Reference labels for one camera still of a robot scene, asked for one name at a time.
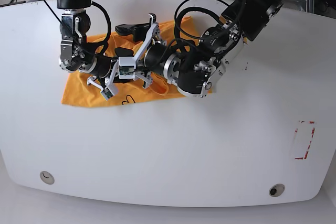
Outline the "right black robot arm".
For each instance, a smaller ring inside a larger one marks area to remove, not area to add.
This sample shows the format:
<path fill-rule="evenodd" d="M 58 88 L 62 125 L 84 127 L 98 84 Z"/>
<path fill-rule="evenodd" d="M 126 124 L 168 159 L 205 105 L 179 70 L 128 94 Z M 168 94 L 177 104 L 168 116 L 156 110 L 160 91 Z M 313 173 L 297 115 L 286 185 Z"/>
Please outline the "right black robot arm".
<path fill-rule="evenodd" d="M 90 29 L 91 21 L 86 8 L 90 6 L 100 9 L 107 21 L 106 37 L 99 42 L 87 41 L 86 33 Z M 113 83 L 118 64 L 104 54 L 108 49 L 112 28 L 107 11 L 92 0 L 57 0 L 57 7 L 64 10 L 60 20 L 61 69 L 70 73 L 80 71 L 89 74 L 87 84 L 100 89 L 101 95 L 109 100 L 118 92 Z"/>

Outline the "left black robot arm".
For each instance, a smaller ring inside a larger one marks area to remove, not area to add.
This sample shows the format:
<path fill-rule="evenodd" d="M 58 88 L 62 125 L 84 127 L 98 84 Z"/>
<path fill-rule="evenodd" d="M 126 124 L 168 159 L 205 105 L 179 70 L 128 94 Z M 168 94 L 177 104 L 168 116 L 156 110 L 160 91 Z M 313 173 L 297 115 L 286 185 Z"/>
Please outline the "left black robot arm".
<path fill-rule="evenodd" d="M 254 40 L 270 18 L 277 14 L 283 0 L 234 0 L 217 15 L 202 7 L 178 6 L 174 14 L 174 38 L 168 45 L 154 39 L 158 26 L 147 24 L 119 25 L 120 36 L 132 35 L 142 46 L 137 51 L 140 68 L 162 76 L 175 85 L 179 93 L 205 97 L 225 73 L 225 66 L 235 54 L 233 49 L 244 39 Z M 212 17 L 216 25 L 195 36 L 182 28 L 183 17 L 199 12 Z"/>

